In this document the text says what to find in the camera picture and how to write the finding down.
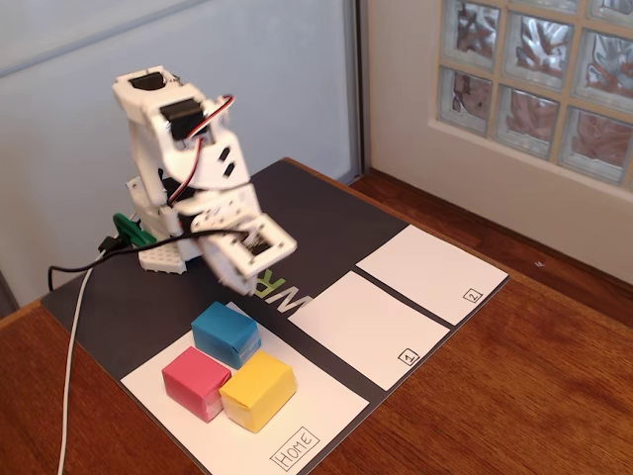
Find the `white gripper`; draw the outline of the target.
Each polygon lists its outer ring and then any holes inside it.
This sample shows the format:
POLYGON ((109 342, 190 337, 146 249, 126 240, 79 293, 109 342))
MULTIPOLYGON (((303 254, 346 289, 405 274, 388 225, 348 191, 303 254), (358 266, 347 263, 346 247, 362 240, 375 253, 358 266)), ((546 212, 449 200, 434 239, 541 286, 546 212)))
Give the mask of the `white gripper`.
POLYGON ((251 184, 228 191, 200 191, 179 201, 177 211, 193 218, 192 232, 214 230, 201 252, 218 281, 251 296, 259 272, 291 255, 297 242, 264 213, 251 184))

